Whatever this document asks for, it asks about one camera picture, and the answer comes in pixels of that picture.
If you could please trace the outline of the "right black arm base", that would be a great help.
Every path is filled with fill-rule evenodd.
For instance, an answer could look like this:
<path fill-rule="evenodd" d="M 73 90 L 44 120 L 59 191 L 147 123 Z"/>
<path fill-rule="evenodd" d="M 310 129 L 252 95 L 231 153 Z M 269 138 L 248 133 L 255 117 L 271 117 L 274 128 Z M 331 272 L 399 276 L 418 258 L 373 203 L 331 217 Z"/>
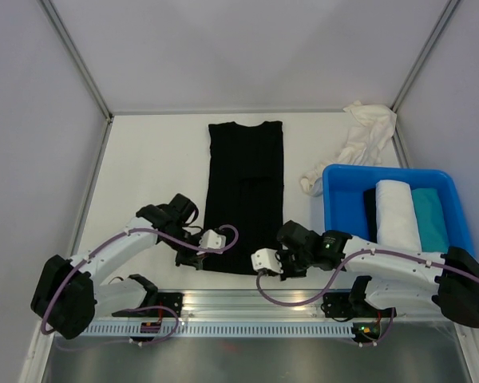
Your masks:
<path fill-rule="evenodd" d="M 377 309 L 360 298 L 351 298 L 347 292 L 326 293 L 323 296 L 321 310 L 326 318 L 334 319 L 336 322 L 391 316 L 391 309 Z"/>

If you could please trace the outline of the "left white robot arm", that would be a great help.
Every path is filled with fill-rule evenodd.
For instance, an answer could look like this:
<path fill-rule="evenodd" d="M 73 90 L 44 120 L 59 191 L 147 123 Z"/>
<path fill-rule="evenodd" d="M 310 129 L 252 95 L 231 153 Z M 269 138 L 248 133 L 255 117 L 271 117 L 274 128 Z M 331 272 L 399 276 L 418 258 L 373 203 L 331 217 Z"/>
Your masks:
<path fill-rule="evenodd" d="M 159 314 L 158 288 L 147 278 L 132 274 L 121 282 L 106 279 L 142 251 L 165 242 L 172 248 L 196 248 L 186 230 L 199 215 L 197 206 L 176 194 L 169 203 L 142 207 L 111 238 L 91 251 L 68 259 L 48 259 L 30 303 L 41 319 L 44 335 L 58 333 L 70 340 L 94 318 L 114 314 Z"/>

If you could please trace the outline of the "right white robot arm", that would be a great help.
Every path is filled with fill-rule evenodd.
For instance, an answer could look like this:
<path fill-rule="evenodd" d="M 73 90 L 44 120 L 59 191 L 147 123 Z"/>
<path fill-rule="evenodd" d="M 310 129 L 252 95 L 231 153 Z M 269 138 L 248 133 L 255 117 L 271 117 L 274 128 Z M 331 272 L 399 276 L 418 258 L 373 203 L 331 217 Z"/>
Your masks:
<path fill-rule="evenodd" d="M 397 250 L 341 231 L 319 235 L 294 221 L 279 229 L 277 240 L 286 248 L 280 259 L 284 276 L 317 267 L 368 277 L 348 296 L 358 315 L 420 306 L 479 329 L 479 262 L 460 247 L 445 253 Z"/>

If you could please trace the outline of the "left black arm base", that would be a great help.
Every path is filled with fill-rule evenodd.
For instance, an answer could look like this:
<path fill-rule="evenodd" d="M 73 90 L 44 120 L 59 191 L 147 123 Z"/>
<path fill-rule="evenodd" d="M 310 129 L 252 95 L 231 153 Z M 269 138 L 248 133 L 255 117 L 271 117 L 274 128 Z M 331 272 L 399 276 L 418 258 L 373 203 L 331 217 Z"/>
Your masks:
<path fill-rule="evenodd" d="M 183 307 L 183 299 L 184 294 L 179 292 L 158 292 L 156 294 L 148 293 L 148 295 L 144 298 L 142 303 L 139 305 L 139 308 L 146 308 L 151 306 L 164 306 L 172 311 L 174 311 L 177 315 L 180 315 L 180 312 Z M 142 310 L 142 311 L 132 311 L 131 309 L 128 310 L 120 310 L 117 312 L 112 313 L 113 317 L 117 318 L 173 318 L 174 315 L 168 313 L 162 309 L 149 309 L 149 310 Z"/>

